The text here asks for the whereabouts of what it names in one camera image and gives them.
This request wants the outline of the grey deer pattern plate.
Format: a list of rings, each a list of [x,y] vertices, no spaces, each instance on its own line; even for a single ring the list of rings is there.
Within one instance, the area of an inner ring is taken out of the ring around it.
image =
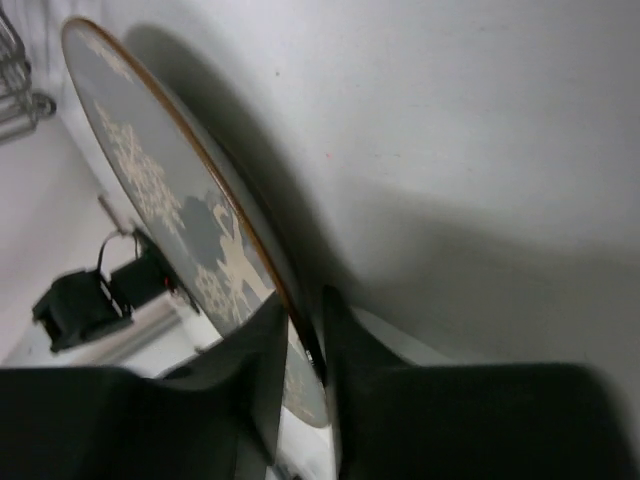
[[[70,18],[61,44],[96,141],[184,290],[221,336],[278,295],[289,316],[284,406],[311,427],[327,427],[320,349],[302,286],[232,158],[105,29]]]

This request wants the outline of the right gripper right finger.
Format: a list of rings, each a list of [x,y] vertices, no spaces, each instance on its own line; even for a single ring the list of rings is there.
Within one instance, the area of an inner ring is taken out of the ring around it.
[[[614,395],[568,363],[420,366],[322,295],[326,392],[342,479],[635,479]]]

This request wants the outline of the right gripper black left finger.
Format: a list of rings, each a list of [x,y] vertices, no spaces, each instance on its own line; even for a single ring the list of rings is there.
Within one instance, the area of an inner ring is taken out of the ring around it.
[[[1,373],[5,479],[262,479],[288,344],[277,295],[161,378],[117,367]]]

